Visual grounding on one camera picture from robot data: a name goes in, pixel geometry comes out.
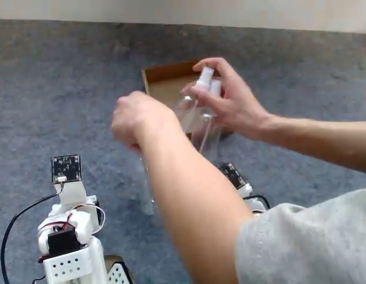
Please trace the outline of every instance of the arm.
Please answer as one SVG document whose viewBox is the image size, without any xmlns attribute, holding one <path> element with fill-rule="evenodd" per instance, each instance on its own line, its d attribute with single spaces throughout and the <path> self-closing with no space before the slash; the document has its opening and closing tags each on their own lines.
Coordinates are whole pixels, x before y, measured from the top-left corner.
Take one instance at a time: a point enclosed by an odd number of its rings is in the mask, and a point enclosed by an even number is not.
<svg viewBox="0 0 366 284">
<path fill-rule="evenodd" d="M 327 122 L 273 117 L 260 140 L 366 172 L 366 121 Z"/>
<path fill-rule="evenodd" d="M 222 126 L 254 140 L 366 172 L 366 122 L 278 117 L 260 105 L 250 88 L 224 59 L 204 59 L 194 70 L 200 71 L 204 66 L 217 68 L 221 74 L 223 98 L 195 87 L 191 91 L 200 102 L 216 112 Z"/>
<path fill-rule="evenodd" d="M 118 110 L 112 129 L 141 149 L 166 227 L 193 280 L 238 283 L 235 241 L 251 211 L 227 178 L 192 147 L 166 106 L 137 92 L 121 98 Z"/>
</svg>

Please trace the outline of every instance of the white wall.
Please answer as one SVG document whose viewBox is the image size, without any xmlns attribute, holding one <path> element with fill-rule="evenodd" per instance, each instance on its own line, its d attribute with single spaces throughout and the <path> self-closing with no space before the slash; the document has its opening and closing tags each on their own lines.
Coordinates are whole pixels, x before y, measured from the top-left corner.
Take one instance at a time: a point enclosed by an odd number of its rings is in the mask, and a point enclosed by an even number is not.
<svg viewBox="0 0 366 284">
<path fill-rule="evenodd" d="M 0 19 L 37 19 L 366 33 L 366 0 L 0 0 Z"/>
</svg>

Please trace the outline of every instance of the hand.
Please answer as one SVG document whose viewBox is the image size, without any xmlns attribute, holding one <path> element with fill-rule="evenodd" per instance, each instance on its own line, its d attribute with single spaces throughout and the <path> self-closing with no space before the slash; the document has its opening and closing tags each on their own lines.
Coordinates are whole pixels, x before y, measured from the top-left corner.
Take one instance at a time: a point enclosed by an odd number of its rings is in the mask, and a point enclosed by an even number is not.
<svg viewBox="0 0 366 284">
<path fill-rule="evenodd" d="M 190 89 L 199 102 L 211 108 L 217 115 L 217 124 L 258 140 L 264 123 L 273 116 L 260 105 L 251 89 L 225 59 L 203 59 L 193 70 L 200 72 L 204 66 L 217 69 L 221 74 L 223 98 L 191 85 L 187 85 L 182 92 Z"/>
<path fill-rule="evenodd" d="M 142 149 L 165 126 L 180 127 L 174 112 L 142 92 L 133 92 L 117 100 L 112 116 L 112 132 L 127 146 Z"/>
</svg>

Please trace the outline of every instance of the spray bottle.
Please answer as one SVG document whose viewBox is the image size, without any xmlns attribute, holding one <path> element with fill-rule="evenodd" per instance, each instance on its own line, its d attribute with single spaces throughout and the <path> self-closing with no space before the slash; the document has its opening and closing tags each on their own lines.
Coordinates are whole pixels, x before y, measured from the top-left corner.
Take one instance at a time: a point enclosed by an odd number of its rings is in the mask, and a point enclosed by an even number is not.
<svg viewBox="0 0 366 284">
<path fill-rule="evenodd" d="M 221 96 L 220 80 L 212 80 L 210 92 L 213 96 Z M 217 164 L 221 128 L 215 125 L 215 114 L 210 108 L 200 107 L 196 112 L 196 122 L 192 128 L 190 141 L 201 155 Z"/>
<path fill-rule="evenodd" d="M 209 67 L 204 67 L 201 71 L 200 77 L 195 83 L 195 86 L 210 90 L 210 82 L 214 74 L 214 69 Z M 177 118 L 182 125 L 182 129 L 185 133 L 189 133 L 192 125 L 195 123 L 195 118 L 197 114 L 198 101 L 195 100 L 190 93 L 185 94 L 185 96 L 177 103 L 174 111 Z"/>
</svg>

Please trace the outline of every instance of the gray shirt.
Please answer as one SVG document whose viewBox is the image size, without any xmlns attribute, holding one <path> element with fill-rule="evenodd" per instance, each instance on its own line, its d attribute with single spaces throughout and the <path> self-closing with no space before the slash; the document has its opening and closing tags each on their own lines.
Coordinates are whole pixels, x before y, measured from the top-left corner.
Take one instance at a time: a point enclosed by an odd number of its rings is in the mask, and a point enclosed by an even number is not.
<svg viewBox="0 0 366 284">
<path fill-rule="evenodd" d="M 244 222 L 235 253 L 239 283 L 366 283 L 366 189 Z"/>
</svg>

